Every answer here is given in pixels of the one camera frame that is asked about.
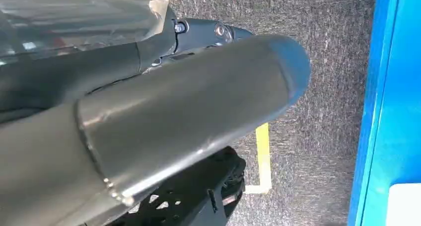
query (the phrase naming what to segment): clear plastic film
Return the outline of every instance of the clear plastic film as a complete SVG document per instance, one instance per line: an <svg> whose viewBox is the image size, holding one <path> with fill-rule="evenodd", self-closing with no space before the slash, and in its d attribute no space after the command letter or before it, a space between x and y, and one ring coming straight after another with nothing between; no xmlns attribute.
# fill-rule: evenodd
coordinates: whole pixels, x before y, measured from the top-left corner
<svg viewBox="0 0 421 226"><path fill-rule="evenodd" d="M140 42L168 0L0 0L0 65Z"/></svg>

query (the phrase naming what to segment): bolt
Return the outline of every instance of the bolt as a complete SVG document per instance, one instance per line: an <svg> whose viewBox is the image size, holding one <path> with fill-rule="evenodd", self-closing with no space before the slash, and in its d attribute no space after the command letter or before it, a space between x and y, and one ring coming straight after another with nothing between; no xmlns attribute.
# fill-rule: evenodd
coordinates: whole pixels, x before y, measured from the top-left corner
<svg viewBox="0 0 421 226"><path fill-rule="evenodd" d="M215 26L215 33L217 36L223 36L225 33L225 27L222 24L217 24Z"/></svg>
<svg viewBox="0 0 421 226"><path fill-rule="evenodd" d="M175 33L182 33L186 31L186 26L184 25L184 23L179 22L175 24L174 30L175 30Z"/></svg>

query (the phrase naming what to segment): blue panel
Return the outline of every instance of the blue panel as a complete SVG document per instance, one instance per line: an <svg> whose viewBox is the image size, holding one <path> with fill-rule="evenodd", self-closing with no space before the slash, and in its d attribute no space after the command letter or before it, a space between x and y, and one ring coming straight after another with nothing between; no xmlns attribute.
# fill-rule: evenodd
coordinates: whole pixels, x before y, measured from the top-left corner
<svg viewBox="0 0 421 226"><path fill-rule="evenodd" d="M421 182L421 1L377 2L383 39L374 26L349 216L358 226L385 224L391 185Z"/></svg>
<svg viewBox="0 0 421 226"><path fill-rule="evenodd" d="M420 0L399 0L363 225L384 225L389 187L421 182Z"/></svg>
<svg viewBox="0 0 421 226"><path fill-rule="evenodd" d="M398 0L376 0L349 226L362 222Z"/></svg>

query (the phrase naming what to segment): metal bracket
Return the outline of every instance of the metal bracket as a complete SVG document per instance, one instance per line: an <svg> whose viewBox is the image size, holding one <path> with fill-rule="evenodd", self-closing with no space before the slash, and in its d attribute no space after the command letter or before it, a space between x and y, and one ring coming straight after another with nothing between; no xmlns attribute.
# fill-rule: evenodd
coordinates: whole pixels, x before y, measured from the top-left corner
<svg viewBox="0 0 421 226"><path fill-rule="evenodd" d="M109 226L224 226L245 188L246 163L226 147L164 181Z"/></svg>

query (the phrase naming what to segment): yellow tape line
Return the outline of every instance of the yellow tape line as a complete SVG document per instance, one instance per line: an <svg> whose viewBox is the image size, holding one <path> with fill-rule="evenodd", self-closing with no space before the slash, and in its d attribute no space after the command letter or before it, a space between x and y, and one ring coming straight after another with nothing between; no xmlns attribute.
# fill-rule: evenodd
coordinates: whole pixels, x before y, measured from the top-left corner
<svg viewBox="0 0 421 226"><path fill-rule="evenodd" d="M271 153L269 148L269 124L256 128L257 163L260 185L247 185L247 194L268 193L272 188Z"/></svg>

